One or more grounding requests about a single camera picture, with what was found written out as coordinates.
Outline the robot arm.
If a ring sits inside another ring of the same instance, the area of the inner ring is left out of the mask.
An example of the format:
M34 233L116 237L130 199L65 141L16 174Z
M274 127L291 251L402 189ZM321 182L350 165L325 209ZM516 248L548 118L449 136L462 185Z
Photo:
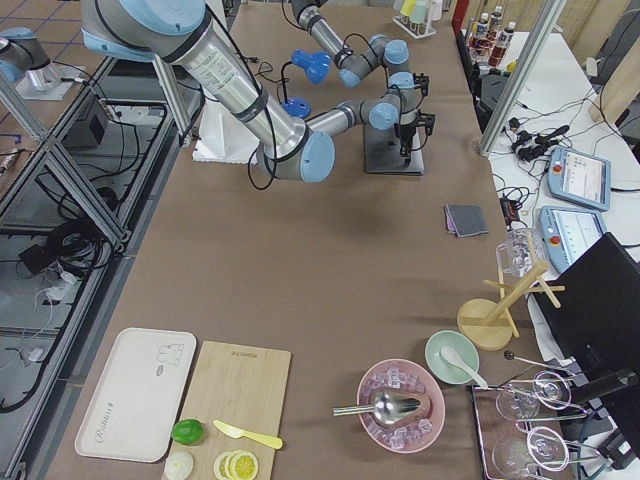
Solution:
M298 26L332 59L339 78L347 88L358 86L379 67L387 70L390 86L396 85L400 89L416 86L414 74L410 71L409 48L404 40L374 35L366 41L365 51L356 53L322 16L320 7L323 4L324 1L293 0L292 13Z
M388 74L378 98L348 100L310 120L290 115L245 65L239 47L203 1L84 1L82 33L86 47L135 62L160 58L185 69L255 135L257 165L270 177L309 183L331 173L335 136L364 127L365 169L369 173L421 175L422 145L435 117L419 109L429 79L410 70L405 41L371 37L356 54L320 13L318 1L295 1L298 26L316 40L353 88L377 68Z

